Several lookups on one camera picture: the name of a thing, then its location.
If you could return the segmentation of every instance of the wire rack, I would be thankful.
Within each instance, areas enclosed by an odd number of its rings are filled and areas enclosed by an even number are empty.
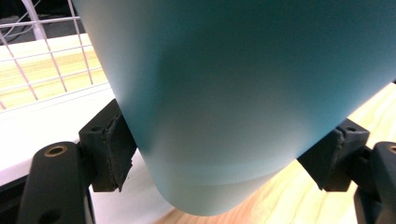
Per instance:
[[[107,83],[91,41],[78,27],[79,16],[67,0],[69,17],[40,20],[31,0],[22,0],[29,21],[0,24],[0,113],[52,97]],[[72,21],[76,35],[47,38],[43,24]],[[6,37],[17,27],[30,27],[35,41],[10,44]]]

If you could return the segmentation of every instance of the teal fabric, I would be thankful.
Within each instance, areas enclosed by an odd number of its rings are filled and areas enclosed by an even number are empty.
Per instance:
[[[395,78],[395,1],[75,0],[162,196],[231,209]]]

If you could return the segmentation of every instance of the white surface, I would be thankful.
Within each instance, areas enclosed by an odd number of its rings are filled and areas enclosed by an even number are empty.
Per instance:
[[[78,131],[114,95],[108,85],[0,114],[0,186],[27,175],[34,154],[49,144],[77,142]],[[155,188],[140,153],[121,193],[93,193],[96,222],[151,223],[172,209]]]

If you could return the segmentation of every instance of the metal wire grid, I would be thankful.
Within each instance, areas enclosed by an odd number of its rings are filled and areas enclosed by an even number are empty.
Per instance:
[[[44,82],[52,81],[52,80],[55,80],[55,79],[59,79],[61,81],[61,83],[62,83],[62,86],[63,86],[63,89],[64,89],[64,93],[67,93],[67,92],[69,92],[69,90],[66,87],[64,79],[66,77],[71,77],[73,75],[82,74],[82,73],[88,73],[89,80],[91,82],[91,86],[94,85],[93,78],[92,78],[92,72],[95,71],[95,70],[102,69],[102,66],[100,66],[100,64],[99,64],[99,66],[90,67],[90,65],[88,63],[88,57],[87,57],[85,48],[92,47],[92,45],[91,44],[85,44],[85,45],[83,44],[83,41],[82,41],[82,38],[81,38],[81,33],[80,33],[79,28],[78,28],[78,20],[80,20],[80,17],[76,15],[71,0],[67,0],[67,2],[68,2],[69,9],[70,9],[70,12],[71,12],[71,17],[57,18],[57,19],[48,19],[48,20],[36,20],[36,21],[31,20],[31,21],[24,21],[24,22],[14,22],[14,23],[9,23],[9,24],[0,24],[0,29],[3,29],[3,28],[12,28],[12,27],[26,26],[26,25],[31,25],[33,27],[36,24],[54,23],[54,22],[60,22],[60,21],[73,21],[75,29],[76,29],[78,41],[79,41],[79,46],[77,46],[77,47],[70,47],[70,48],[66,48],[66,49],[52,50],[48,39],[44,35],[43,40],[44,40],[44,42],[46,44],[47,52],[40,52],[40,53],[30,54],[30,55],[27,55],[27,56],[16,57],[14,55],[13,51],[11,50],[10,45],[6,41],[5,37],[0,32],[0,40],[2,41],[3,45],[7,48],[7,51],[9,53],[9,55],[10,55],[10,58],[7,58],[7,59],[1,59],[0,58],[0,63],[13,61],[15,63],[15,65],[17,66],[21,77],[24,80],[23,84],[13,85],[13,86],[4,87],[4,88],[0,89],[0,93],[6,92],[6,91],[13,91],[13,90],[16,90],[16,89],[27,87],[29,89],[30,93],[35,98],[35,100],[39,101],[40,97],[37,96],[37,94],[35,92],[35,88],[33,87],[35,84],[44,83]],[[61,70],[60,70],[60,67],[59,67],[59,65],[58,65],[58,63],[57,63],[57,61],[56,61],[56,59],[54,57],[54,53],[63,52],[63,51],[67,51],[67,50],[70,50],[70,49],[81,49],[81,52],[82,52],[82,55],[83,55],[83,61],[85,63],[85,68],[86,69],[80,70],[80,71],[77,71],[77,72],[62,74]],[[21,65],[19,63],[19,60],[26,59],[26,58],[31,58],[31,57],[35,57],[35,56],[40,56],[40,55],[49,55],[50,56],[52,64],[53,64],[53,66],[54,66],[54,68],[56,70],[57,76],[56,77],[41,78],[41,79],[39,79],[37,81],[30,81],[28,76],[26,76],[25,72],[23,71],[23,69],[22,69],[22,67],[21,67]],[[7,106],[2,102],[1,98],[0,98],[0,107],[3,110],[7,109]]]

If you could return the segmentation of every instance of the wooden floor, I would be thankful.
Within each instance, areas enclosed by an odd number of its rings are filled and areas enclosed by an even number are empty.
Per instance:
[[[83,44],[89,38],[83,35]],[[49,40],[52,50],[78,46],[76,36]],[[15,57],[48,52],[44,42],[11,45]],[[91,68],[100,66],[92,47],[84,48]],[[53,53],[62,75],[86,70],[81,49],[70,49]],[[0,47],[0,60],[10,58],[5,47]],[[30,82],[43,78],[58,77],[54,62],[49,54],[19,59],[18,63]],[[25,84],[14,61],[0,63],[0,90]],[[102,69],[92,71],[93,84],[106,82]],[[75,91],[91,85],[87,72],[65,77],[67,91]],[[33,84],[39,100],[63,94],[64,87],[59,78]],[[20,87],[11,91],[0,91],[0,103],[7,109],[35,102],[32,91]],[[389,84],[371,101],[349,116],[371,131],[367,144],[372,147],[378,141],[396,142],[396,85]],[[292,162],[253,195],[232,211],[214,217],[196,217],[174,210],[158,223],[356,223],[352,201],[355,185],[346,193],[320,191],[302,166]]]

